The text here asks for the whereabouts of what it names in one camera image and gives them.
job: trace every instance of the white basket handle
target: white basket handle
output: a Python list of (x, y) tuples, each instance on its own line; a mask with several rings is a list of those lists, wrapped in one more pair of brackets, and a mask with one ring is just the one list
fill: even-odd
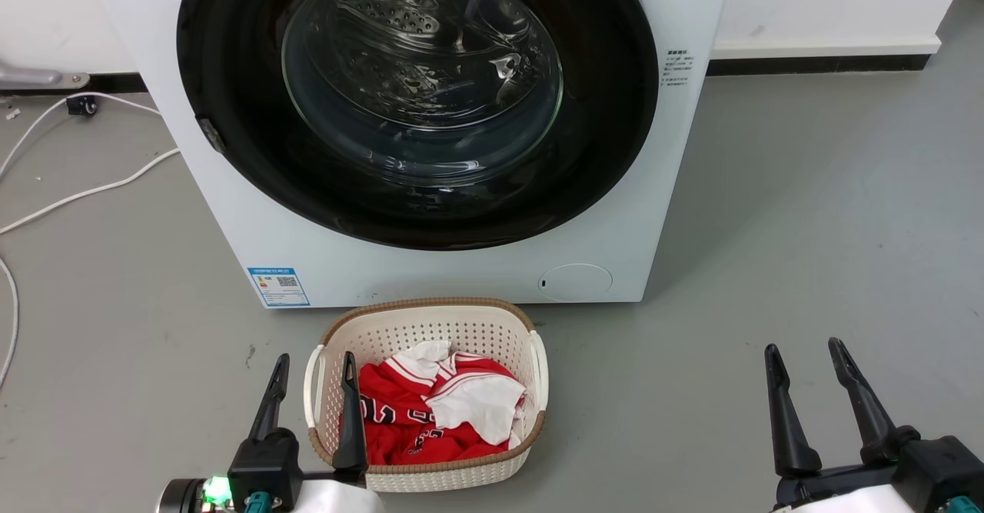
[(317, 360), (321, 357), (322, 349), (324, 349), (323, 345), (318, 345), (317, 348), (314, 348), (314, 351), (311, 352), (311, 357), (308, 359), (307, 369), (304, 370), (304, 420), (307, 422), (308, 428), (314, 428), (315, 425), (314, 404), (316, 403), (316, 401), (321, 401), (321, 400), (316, 400), (316, 398), (314, 397), (312, 386), (315, 380), (314, 371), (317, 368), (317, 364), (319, 363), (319, 361)]
[(550, 370), (547, 368), (547, 351), (544, 348), (544, 341), (540, 340), (537, 331), (530, 331), (530, 353), (534, 358), (537, 407), (541, 411), (547, 411), (547, 401), (550, 397)]

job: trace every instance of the brown basket rim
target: brown basket rim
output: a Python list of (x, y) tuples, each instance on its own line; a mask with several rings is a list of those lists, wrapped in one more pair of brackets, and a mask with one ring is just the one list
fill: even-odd
[[(331, 340), (334, 333), (347, 324), (352, 319), (356, 317), (361, 317), (363, 315), (369, 315), (371, 313), (380, 313), (383, 311), (396, 311), (398, 309), (416, 309), (423, 307), (444, 307), (449, 305), (465, 305), (465, 306), (478, 306), (478, 307), (497, 307), (499, 309), (506, 310), (512, 313), (517, 319), (523, 322), (524, 327), (527, 331), (534, 330), (534, 322), (530, 320), (530, 317), (524, 313), (523, 310), (519, 309), (516, 305), (510, 302), (495, 299), (490, 297), (440, 297), (440, 298), (422, 298), (422, 299), (404, 299), (401, 301), (391, 301), (387, 303), (377, 303), (374, 305), (366, 305), (364, 307), (359, 307), (358, 309), (352, 309), (348, 313), (345, 313), (334, 324), (331, 325), (324, 331), (324, 335), (321, 338), (321, 345), (327, 345)], [(443, 471), (457, 471), (461, 468), (473, 468), (473, 467), (483, 467), (486, 465), (495, 465), (496, 463), (502, 463), (502, 461), (509, 461), (520, 457), (526, 450), (530, 449), (530, 446), (534, 445), (534, 441), (540, 435), (541, 430), (544, 429), (544, 421), (546, 419), (546, 412), (539, 411), (537, 414), (537, 421), (534, 422), (534, 429), (530, 430), (530, 435), (528, 435), (523, 442), (520, 443), (516, 448), (509, 450), (507, 452), (498, 453), (495, 455), (488, 455), (485, 457), (479, 457), (475, 459), (467, 459), (463, 461), (446, 461), (445, 463), (430, 463), (427, 465), (371, 465), (367, 474), (369, 475), (417, 475), (423, 474), (423, 472), (443, 472)], [(324, 449), (324, 444), (322, 443), (319, 436), (317, 436), (317, 428), (308, 429), (308, 438), (311, 440), (311, 447), (314, 448), (315, 453), (318, 457), (331, 465), (331, 454)]]

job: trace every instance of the blue and white sticker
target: blue and white sticker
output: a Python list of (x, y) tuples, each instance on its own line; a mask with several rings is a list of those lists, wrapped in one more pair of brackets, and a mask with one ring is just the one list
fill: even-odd
[(311, 305), (293, 268), (250, 268), (249, 275), (267, 307)]

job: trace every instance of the white wall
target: white wall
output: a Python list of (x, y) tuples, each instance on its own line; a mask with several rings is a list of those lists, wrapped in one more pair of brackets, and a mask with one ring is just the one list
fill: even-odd
[[(717, 58), (932, 53), (952, 0), (728, 0)], [(0, 0), (0, 61), (132, 72), (101, 0)]]

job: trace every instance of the washing machine drum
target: washing machine drum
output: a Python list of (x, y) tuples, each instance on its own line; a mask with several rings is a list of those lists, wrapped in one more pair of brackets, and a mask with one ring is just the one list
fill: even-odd
[(637, 0), (183, 0), (178, 61), (203, 132), (264, 193), (433, 250), (600, 200), (658, 86)]

